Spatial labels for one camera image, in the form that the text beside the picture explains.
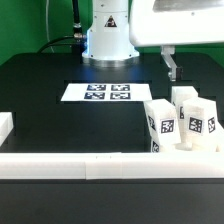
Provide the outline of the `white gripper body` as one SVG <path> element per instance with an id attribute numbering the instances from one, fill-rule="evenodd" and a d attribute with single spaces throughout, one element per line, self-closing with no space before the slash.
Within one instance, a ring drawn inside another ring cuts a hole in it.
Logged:
<path id="1" fill-rule="evenodd" d="M 224 0 L 133 0 L 136 47 L 224 42 Z"/>

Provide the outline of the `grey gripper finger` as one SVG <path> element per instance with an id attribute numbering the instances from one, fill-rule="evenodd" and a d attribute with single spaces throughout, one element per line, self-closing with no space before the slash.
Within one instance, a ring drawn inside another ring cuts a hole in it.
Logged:
<path id="1" fill-rule="evenodd" d="M 161 56 L 169 68 L 168 77 L 172 82 L 180 80 L 182 78 L 183 68 L 178 66 L 173 58 L 175 55 L 174 46 L 162 46 L 161 47 Z"/>

